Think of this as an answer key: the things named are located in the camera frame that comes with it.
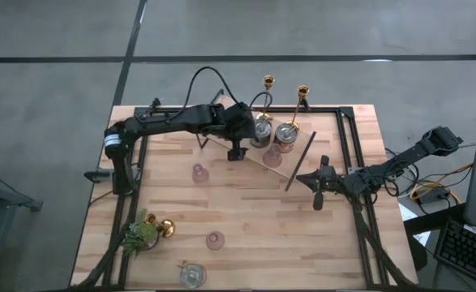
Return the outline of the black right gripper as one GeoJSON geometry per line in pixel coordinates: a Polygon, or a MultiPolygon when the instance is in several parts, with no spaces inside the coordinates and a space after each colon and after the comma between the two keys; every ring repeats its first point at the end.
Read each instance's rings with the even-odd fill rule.
{"type": "Polygon", "coordinates": [[[322,156],[319,168],[309,174],[300,174],[296,179],[309,187],[314,194],[313,209],[320,211],[324,206],[324,193],[344,192],[344,177],[336,173],[335,168],[329,165],[329,157],[322,156]]]}

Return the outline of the tall brass candlestick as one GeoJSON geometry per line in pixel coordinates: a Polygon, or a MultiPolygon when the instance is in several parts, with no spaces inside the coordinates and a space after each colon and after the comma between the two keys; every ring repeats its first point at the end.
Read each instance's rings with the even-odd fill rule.
{"type": "Polygon", "coordinates": [[[298,91],[298,103],[295,107],[293,117],[287,122],[287,124],[290,126],[291,131],[295,131],[299,129],[299,125],[296,122],[296,117],[298,116],[300,109],[301,108],[303,108],[304,110],[310,109],[310,106],[307,102],[307,96],[310,92],[310,89],[306,85],[299,85],[297,91],[298,91]]]}

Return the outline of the wooden shelf with black frame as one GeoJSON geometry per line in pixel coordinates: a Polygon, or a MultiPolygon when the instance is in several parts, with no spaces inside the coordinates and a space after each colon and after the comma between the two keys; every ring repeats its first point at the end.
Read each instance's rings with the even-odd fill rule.
{"type": "Polygon", "coordinates": [[[297,133],[296,140],[288,146],[287,144],[283,144],[281,146],[282,152],[279,154],[277,158],[277,162],[280,164],[274,167],[273,163],[264,163],[265,154],[269,151],[269,149],[274,145],[274,142],[277,140],[277,133],[276,130],[285,122],[289,122],[288,118],[285,116],[287,114],[292,114],[294,112],[293,109],[289,107],[273,107],[271,106],[267,109],[267,114],[270,115],[269,122],[271,124],[271,135],[268,139],[268,144],[262,148],[255,147],[249,138],[243,139],[240,142],[240,145],[244,148],[247,148],[244,161],[251,160],[256,162],[263,167],[269,168],[270,170],[282,175],[283,177],[288,179],[288,182],[285,185],[285,189],[288,191],[292,182],[295,180],[295,176],[298,174],[298,171],[301,168],[308,166],[308,160],[306,159],[307,153],[309,151],[310,146],[312,145],[316,133],[309,132],[308,129],[304,130],[302,128],[302,124],[298,122],[299,128],[295,130],[293,127],[289,126],[289,130],[291,133],[297,133]]]}

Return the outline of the white paper sheet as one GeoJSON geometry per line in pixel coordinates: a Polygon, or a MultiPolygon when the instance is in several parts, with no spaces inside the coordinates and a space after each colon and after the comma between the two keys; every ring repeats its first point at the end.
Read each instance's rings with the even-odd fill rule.
{"type": "Polygon", "coordinates": [[[412,212],[410,209],[408,209],[403,204],[398,204],[398,206],[399,206],[401,218],[402,218],[403,221],[408,221],[408,220],[411,220],[411,219],[414,219],[414,218],[418,217],[417,214],[412,212]]]}
{"type": "Polygon", "coordinates": [[[426,231],[426,232],[422,232],[422,233],[419,233],[419,234],[414,234],[413,237],[422,245],[422,246],[426,246],[427,245],[427,242],[428,242],[428,239],[431,235],[431,232],[430,231],[426,231]]]}

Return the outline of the medium brass candlestick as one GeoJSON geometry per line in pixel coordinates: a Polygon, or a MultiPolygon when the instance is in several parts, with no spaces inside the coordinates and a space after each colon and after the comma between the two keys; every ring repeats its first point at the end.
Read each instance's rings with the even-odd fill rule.
{"type": "Polygon", "coordinates": [[[261,112],[262,120],[259,122],[262,126],[269,120],[268,115],[266,114],[266,110],[272,104],[272,94],[270,93],[270,89],[275,83],[275,79],[271,75],[266,75],[264,77],[264,91],[259,94],[260,96],[264,96],[264,109],[261,112]]]}

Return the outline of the black power adapter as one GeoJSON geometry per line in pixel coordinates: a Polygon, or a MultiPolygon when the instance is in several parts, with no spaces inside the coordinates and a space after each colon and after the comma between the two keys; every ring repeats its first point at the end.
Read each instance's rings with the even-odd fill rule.
{"type": "Polygon", "coordinates": [[[420,204],[431,204],[436,201],[447,200],[450,191],[445,188],[434,188],[418,198],[420,204]]]}

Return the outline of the black keyboard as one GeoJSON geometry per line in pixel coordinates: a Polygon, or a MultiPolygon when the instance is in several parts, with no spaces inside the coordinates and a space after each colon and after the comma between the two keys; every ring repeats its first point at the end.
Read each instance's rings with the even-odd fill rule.
{"type": "Polygon", "coordinates": [[[434,257],[476,280],[476,228],[448,220],[440,231],[434,257]]]}

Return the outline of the short brass candlestick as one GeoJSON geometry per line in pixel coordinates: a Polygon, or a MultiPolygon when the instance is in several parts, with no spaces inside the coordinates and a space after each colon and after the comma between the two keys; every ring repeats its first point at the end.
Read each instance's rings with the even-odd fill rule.
{"type": "Polygon", "coordinates": [[[159,221],[153,213],[149,213],[145,217],[145,222],[153,226],[157,231],[158,235],[162,238],[169,238],[173,236],[176,231],[176,225],[172,220],[164,219],[162,221],[159,221]]]}

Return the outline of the pink ribbed glass candle holder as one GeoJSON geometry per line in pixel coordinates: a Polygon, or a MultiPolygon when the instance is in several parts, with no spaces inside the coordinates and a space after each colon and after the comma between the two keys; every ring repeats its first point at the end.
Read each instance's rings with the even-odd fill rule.
{"type": "Polygon", "coordinates": [[[277,168],[282,164],[281,147],[279,144],[272,144],[269,150],[263,155],[263,163],[269,168],[277,168]]]}
{"type": "Polygon", "coordinates": [[[206,246],[213,251],[218,251],[225,245],[225,236],[220,231],[212,231],[206,236],[206,246]]]}
{"type": "Polygon", "coordinates": [[[209,172],[201,164],[195,164],[192,169],[191,177],[195,183],[204,183],[209,180],[209,172]]]}

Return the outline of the tin candle with orange label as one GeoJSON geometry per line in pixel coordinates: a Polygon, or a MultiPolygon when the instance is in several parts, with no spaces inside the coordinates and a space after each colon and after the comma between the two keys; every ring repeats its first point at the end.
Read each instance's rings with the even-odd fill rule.
{"type": "Polygon", "coordinates": [[[288,153],[294,148],[298,138],[298,128],[293,123],[282,123],[275,130],[274,144],[280,147],[281,153],[288,153]]]}

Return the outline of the plain dark tin candle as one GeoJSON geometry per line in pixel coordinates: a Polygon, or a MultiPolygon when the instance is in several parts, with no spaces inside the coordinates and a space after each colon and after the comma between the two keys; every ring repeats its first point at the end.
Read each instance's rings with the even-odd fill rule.
{"type": "Polygon", "coordinates": [[[255,148],[265,148],[269,145],[272,134],[272,123],[268,120],[263,126],[258,122],[255,123],[255,136],[259,139],[257,145],[253,145],[255,148]]]}

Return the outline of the tin candle with small tag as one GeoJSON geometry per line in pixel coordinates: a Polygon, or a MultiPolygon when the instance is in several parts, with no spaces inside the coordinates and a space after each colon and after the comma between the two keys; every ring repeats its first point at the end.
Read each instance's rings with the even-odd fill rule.
{"type": "Polygon", "coordinates": [[[207,279],[207,272],[201,264],[183,263],[180,265],[179,281],[187,289],[200,288],[207,279]]]}

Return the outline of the small green potted plant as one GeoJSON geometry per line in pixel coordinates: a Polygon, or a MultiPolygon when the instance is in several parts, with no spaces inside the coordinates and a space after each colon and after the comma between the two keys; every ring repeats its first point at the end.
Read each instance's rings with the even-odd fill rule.
{"type": "Polygon", "coordinates": [[[137,256],[141,251],[154,248],[158,241],[159,231],[156,219],[146,208],[143,208],[125,232],[122,241],[123,255],[137,256]]]}

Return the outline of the black aluminium table frame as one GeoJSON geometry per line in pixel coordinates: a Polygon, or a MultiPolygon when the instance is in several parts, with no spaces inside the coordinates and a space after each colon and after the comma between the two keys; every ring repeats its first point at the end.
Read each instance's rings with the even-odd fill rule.
{"type": "MultiPolygon", "coordinates": [[[[314,170],[328,156],[338,172],[384,161],[372,105],[316,106],[298,122],[315,132],[306,159],[314,170]]],[[[325,196],[320,211],[301,183],[251,160],[229,162],[222,142],[200,147],[194,135],[179,132],[150,137],[133,155],[143,166],[139,196],[118,198],[103,182],[92,191],[71,285],[77,286],[101,260],[118,227],[131,210],[146,208],[177,229],[152,250],[129,258],[117,254],[96,283],[99,290],[176,290],[180,265],[201,264],[206,290],[362,289],[392,278],[368,246],[360,247],[348,201],[325,196]],[[207,182],[194,182],[201,164],[207,182]],[[206,236],[220,231],[225,245],[206,246],[206,236]]]]}

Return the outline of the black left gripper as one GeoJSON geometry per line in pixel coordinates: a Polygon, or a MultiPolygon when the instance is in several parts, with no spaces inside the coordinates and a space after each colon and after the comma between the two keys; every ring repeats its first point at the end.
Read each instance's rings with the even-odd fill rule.
{"type": "Polygon", "coordinates": [[[239,102],[224,111],[225,129],[223,138],[231,142],[232,147],[228,151],[229,161],[242,161],[246,155],[247,148],[240,146],[243,139],[251,139],[253,145],[259,143],[256,134],[255,122],[262,120],[261,115],[252,116],[250,107],[239,102]]]}

